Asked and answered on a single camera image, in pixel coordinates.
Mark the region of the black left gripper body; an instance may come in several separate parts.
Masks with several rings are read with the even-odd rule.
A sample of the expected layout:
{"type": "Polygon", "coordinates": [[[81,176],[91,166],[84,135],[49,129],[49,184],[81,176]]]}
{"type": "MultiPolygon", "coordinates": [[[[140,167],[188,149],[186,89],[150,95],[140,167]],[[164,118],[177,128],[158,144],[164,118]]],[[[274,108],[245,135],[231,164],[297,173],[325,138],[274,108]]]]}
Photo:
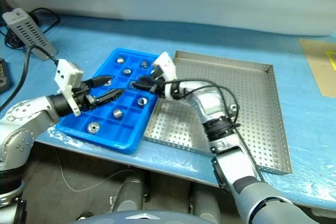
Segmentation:
{"type": "Polygon", "coordinates": [[[72,97],[74,98],[79,110],[94,110],[98,107],[98,101],[92,95],[90,91],[95,88],[94,81],[82,81],[78,88],[73,88],[72,97]]]}

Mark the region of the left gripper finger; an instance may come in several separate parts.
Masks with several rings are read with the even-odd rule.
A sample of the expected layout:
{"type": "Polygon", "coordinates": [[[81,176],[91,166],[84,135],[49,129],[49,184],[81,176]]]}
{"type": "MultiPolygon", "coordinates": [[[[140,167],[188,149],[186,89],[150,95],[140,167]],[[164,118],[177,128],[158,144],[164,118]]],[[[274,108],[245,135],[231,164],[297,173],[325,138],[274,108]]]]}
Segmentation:
{"type": "Polygon", "coordinates": [[[97,76],[91,79],[88,79],[89,88],[97,88],[105,85],[108,82],[112,81],[112,76],[97,76]]]}
{"type": "Polygon", "coordinates": [[[116,100],[124,93],[125,89],[112,89],[104,95],[95,99],[95,106],[103,106],[106,103],[116,100]]]}

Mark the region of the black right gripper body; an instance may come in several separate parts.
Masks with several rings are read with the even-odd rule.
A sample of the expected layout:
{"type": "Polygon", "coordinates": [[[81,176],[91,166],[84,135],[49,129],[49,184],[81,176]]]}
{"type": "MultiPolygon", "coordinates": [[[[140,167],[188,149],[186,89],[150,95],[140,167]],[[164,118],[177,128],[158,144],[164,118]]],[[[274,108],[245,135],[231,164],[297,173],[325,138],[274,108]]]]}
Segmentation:
{"type": "Polygon", "coordinates": [[[164,74],[158,75],[148,75],[149,89],[148,92],[155,95],[165,95],[165,77],[164,74]]]}

